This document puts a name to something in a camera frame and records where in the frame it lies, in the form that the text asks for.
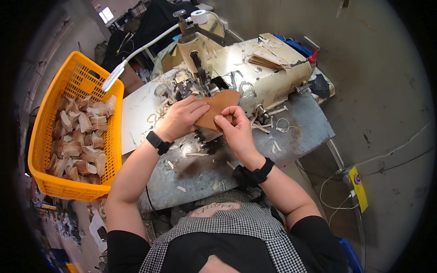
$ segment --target lamp head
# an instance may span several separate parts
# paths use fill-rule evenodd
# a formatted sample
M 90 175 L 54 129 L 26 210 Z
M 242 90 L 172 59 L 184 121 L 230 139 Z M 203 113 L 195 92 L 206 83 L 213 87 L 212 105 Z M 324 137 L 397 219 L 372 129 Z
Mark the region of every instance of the lamp head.
M 109 77 L 103 82 L 102 90 L 107 92 L 115 83 L 118 77 L 123 73 L 125 66 L 128 64 L 127 60 L 123 60 L 118 66 L 114 68 Z

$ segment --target crate handle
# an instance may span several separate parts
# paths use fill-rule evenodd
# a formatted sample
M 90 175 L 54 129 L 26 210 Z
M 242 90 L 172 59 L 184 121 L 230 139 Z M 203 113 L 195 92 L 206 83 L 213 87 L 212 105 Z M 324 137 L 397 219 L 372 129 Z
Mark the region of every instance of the crate handle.
M 100 75 L 99 74 L 97 74 L 95 71 L 93 71 L 93 70 L 89 70 L 88 71 L 88 74 L 90 74 L 91 76 L 93 76 L 94 78 L 96 78 L 96 79 L 100 79 Z

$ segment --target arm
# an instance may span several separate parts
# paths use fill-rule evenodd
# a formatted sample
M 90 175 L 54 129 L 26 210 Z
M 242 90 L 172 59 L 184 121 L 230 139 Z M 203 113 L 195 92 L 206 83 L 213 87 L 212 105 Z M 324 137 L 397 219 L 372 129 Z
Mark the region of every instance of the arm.
M 193 124 L 208 110 L 206 102 L 189 96 L 173 104 L 153 131 L 163 141 L 173 142 L 194 132 Z M 145 140 L 120 168 L 106 200 L 108 231 L 122 230 L 146 238 L 137 201 L 159 159 L 158 149 Z
M 226 141 L 237 159 L 249 171 L 261 169 L 266 159 L 255 148 L 250 122 L 244 111 L 238 106 L 230 106 L 222 112 L 222 115 L 228 114 L 233 114 L 236 118 L 231 124 L 222 116 L 214 118 L 222 128 Z M 307 216 L 321 216 L 316 204 L 305 190 L 276 166 L 273 166 L 267 180 L 260 186 L 273 205 L 285 216 L 288 228 Z

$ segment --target black wristband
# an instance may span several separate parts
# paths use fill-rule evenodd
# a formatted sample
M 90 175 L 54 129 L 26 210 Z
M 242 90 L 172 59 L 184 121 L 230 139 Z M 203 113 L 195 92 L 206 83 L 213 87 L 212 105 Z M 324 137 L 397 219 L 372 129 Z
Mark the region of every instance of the black wristband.
M 251 172 L 252 179 L 257 184 L 261 184 L 264 181 L 267 180 L 267 175 L 270 173 L 274 166 L 274 162 L 271 161 L 270 158 L 266 157 L 266 162 L 264 163 L 264 166 L 261 169 L 256 169 L 253 172 Z
M 162 139 L 159 138 L 153 131 L 150 131 L 146 139 L 152 144 L 153 147 L 158 149 L 158 155 L 162 156 L 165 154 L 171 145 L 174 144 L 174 141 L 172 143 L 170 142 L 164 142 Z
M 270 158 L 266 157 L 266 162 L 261 169 L 256 169 L 253 172 L 249 171 L 246 167 L 238 165 L 232 172 L 232 177 L 239 181 L 243 185 L 249 185 L 251 187 L 258 187 L 259 184 L 267 180 L 267 175 L 273 168 L 274 162 Z

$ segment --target right hand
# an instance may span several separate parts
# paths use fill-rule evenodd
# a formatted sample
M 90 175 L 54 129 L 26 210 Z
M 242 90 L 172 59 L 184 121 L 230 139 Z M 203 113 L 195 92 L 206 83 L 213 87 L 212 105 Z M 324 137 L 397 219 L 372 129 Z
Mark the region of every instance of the right hand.
M 250 171 L 260 169 L 265 163 L 265 158 L 255 148 L 250 121 L 243 109 L 240 106 L 229 106 L 221 114 L 233 114 L 236 118 L 229 123 L 223 116 L 217 115 L 214 121 L 222 128 L 225 139 L 237 159 Z

